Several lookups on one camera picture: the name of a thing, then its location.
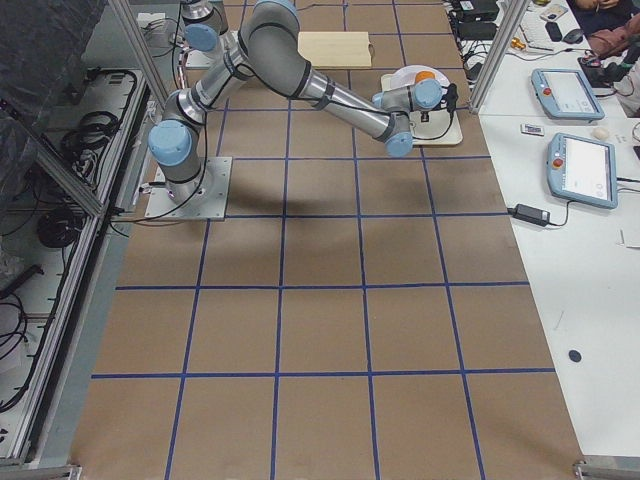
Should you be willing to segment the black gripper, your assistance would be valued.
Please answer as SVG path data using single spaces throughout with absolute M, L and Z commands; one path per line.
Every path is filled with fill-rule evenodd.
M 458 87 L 455 83 L 450 83 L 445 87 L 445 93 L 443 94 L 440 102 L 432 109 L 432 112 L 446 110 L 449 114 L 450 120 L 453 120 L 454 112 L 457 108 L 457 102 Z

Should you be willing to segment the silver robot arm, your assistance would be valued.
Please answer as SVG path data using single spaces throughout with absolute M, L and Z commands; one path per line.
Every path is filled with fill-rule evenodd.
M 218 0 L 187 0 L 180 2 L 184 22 L 184 38 L 195 50 L 213 52 L 220 36 L 228 31 L 224 3 Z
M 208 114 L 252 77 L 286 99 L 306 101 L 367 133 L 392 157 L 405 156 L 413 147 L 411 113 L 454 112 L 457 106 L 456 85 L 443 86 L 432 78 L 366 100 L 316 71 L 299 53 L 299 18 L 289 1 L 256 2 L 237 33 L 230 32 L 220 1 L 184 1 L 180 12 L 186 44 L 212 64 L 194 86 L 168 97 L 162 120 L 148 136 L 169 197 L 178 206 L 198 202 L 212 182 L 197 155 Z

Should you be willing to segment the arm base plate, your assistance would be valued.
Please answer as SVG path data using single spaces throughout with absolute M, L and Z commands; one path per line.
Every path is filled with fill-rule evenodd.
M 204 174 L 185 184 L 165 180 L 160 167 L 151 188 L 145 218 L 152 221 L 210 219 L 224 221 L 232 172 L 231 157 L 208 157 Z
M 220 45 L 224 50 L 229 50 L 237 42 L 237 31 L 230 30 L 220 37 Z M 187 70 L 207 70 L 214 63 L 214 58 L 199 50 L 191 51 L 186 57 Z

